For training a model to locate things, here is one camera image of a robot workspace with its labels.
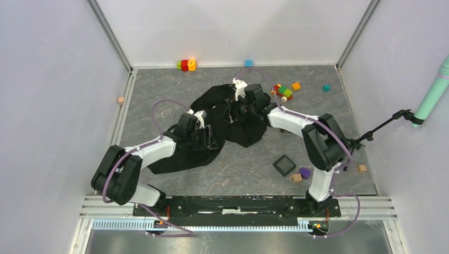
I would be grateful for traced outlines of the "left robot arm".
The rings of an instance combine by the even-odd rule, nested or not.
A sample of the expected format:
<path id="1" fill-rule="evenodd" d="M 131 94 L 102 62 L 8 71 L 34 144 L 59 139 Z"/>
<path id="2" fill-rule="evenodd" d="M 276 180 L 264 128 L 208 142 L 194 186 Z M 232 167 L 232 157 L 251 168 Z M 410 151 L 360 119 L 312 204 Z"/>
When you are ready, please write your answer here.
<path id="1" fill-rule="evenodd" d="M 167 158 L 166 170 L 176 171 L 181 168 L 179 162 L 192 163 L 218 147 L 212 126 L 206 122 L 206 112 L 190 110 L 181 115 L 177 124 L 153 140 L 126 148 L 110 146 L 91 180 L 91 188 L 100 192 L 106 203 L 140 203 L 146 205 L 152 215 L 158 216 L 166 210 L 164 193 L 139 183 L 141 170 Z"/>

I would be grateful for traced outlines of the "black garment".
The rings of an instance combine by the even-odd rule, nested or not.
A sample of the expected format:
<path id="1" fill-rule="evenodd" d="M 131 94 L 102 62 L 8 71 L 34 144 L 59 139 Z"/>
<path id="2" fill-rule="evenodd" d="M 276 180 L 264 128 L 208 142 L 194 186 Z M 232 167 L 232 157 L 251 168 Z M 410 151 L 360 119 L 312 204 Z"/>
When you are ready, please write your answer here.
<path id="1" fill-rule="evenodd" d="M 179 148 L 172 156 L 148 165 L 150 171 L 153 174 L 166 174 L 206 166 L 214 161 L 226 141 L 237 143 L 244 148 L 260 141 L 267 125 L 258 116 L 250 115 L 243 121 L 233 123 L 223 119 L 225 100 L 234 95 L 230 84 L 212 86 L 190 106 L 194 111 L 206 112 L 205 124 L 211 125 L 213 137 L 218 144 L 217 149 L 194 151 L 190 147 Z"/>

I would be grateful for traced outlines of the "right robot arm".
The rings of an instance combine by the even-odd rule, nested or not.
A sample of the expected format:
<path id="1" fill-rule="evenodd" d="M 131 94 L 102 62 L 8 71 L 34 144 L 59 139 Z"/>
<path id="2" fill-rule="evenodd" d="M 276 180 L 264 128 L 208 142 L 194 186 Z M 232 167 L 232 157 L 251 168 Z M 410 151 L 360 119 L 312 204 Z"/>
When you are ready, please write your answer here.
<path id="1" fill-rule="evenodd" d="M 295 112 L 271 102 L 260 84 L 247 84 L 233 79 L 235 95 L 225 101 L 224 118 L 231 123 L 257 119 L 265 126 L 283 129 L 304 141 L 310 162 L 314 166 L 312 182 L 306 192 L 306 210 L 321 215 L 332 199 L 331 184 L 334 172 L 345 158 L 352 159 L 349 142 L 330 114 L 322 116 Z"/>

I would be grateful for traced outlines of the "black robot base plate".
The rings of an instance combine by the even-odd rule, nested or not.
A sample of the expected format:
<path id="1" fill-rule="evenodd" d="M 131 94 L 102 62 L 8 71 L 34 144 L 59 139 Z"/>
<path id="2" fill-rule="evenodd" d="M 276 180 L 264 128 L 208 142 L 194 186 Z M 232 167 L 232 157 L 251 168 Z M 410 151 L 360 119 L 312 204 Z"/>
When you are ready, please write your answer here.
<path id="1" fill-rule="evenodd" d="M 172 196 L 154 210 L 178 226 L 294 226 L 298 218 L 341 217 L 338 200 L 302 196 Z"/>

